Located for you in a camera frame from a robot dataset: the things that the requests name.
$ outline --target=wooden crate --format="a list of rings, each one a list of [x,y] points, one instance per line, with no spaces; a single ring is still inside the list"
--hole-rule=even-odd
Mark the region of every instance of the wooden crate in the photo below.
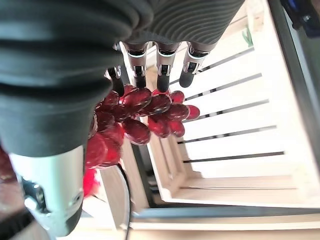
[[[254,48],[242,38],[248,24]],[[176,54],[171,82],[180,76],[186,46],[182,43]],[[154,53],[151,48],[150,66],[156,61]],[[214,67],[197,74],[190,88],[170,85],[172,91],[182,89],[185,104],[198,106],[201,115],[207,116],[185,122],[181,139],[152,135],[148,144],[161,198],[176,203],[319,208],[315,157],[266,0],[245,2],[203,63],[203,67],[210,65]],[[156,79],[157,71],[148,69],[150,89],[155,88]],[[130,181],[133,211],[143,212],[150,206],[127,139],[121,163]],[[116,167],[100,170],[98,178],[98,198],[89,197],[83,203],[94,219],[82,218],[79,226],[118,228],[126,222],[128,211],[122,179]],[[253,234],[256,230],[319,229],[320,222],[315,211],[287,216],[133,218],[131,227]]]
[[[182,138],[151,137],[148,149],[161,198],[319,208],[315,157],[267,1],[246,2],[235,18],[189,88],[177,81],[186,44],[176,53],[170,90],[183,91],[184,104],[197,106],[200,118],[184,122]],[[242,36],[247,24],[254,47]],[[149,68],[150,89],[156,79],[156,69]]]

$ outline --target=robotic hand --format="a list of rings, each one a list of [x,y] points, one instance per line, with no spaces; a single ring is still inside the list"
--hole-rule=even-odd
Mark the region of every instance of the robotic hand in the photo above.
[[[1,145],[25,206],[46,230],[66,236],[79,221],[94,107],[112,88],[123,91],[123,56],[114,44],[124,42],[143,88],[147,42],[156,42],[157,87],[165,92],[178,46],[187,41],[180,84],[188,87],[243,2],[1,1]]]

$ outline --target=bunch of red grapes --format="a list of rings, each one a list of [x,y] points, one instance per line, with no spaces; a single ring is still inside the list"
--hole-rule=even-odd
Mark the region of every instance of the bunch of red grapes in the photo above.
[[[87,151],[85,168],[104,168],[118,164],[121,145],[126,136],[131,143],[145,145],[151,132],[160,138],[169,135],[182,137],[185,128],[182,120],[196,119],[200,111],[196,106],[182,104],[181,91],[151,92],[148,88],[124,85],[124,94],[111,91],[95,108]],[[148,126],[137,117],[148,116]]]

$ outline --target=black cable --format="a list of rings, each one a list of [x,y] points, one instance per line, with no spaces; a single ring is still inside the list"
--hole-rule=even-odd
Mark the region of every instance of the black cable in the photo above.
[[[129,184],[129,180],[127,177],[126,172],[124,171],[124,169],[122,168],[121,164],[118,163],[116,165],[119,169],[119,171],[121,172],[121,175],[123,177],[123,180],[125,182],[127,191],[128,191],[128,219],[127,219],[127,227],[125,230],[125,237],[124,240],[128,240],[128,236],[129,236],[129,231],[130,231],[130,223],[131,223],[131,218],[132,218],[132,202],[131,202],[131,191],[130,191],[130,184]]]

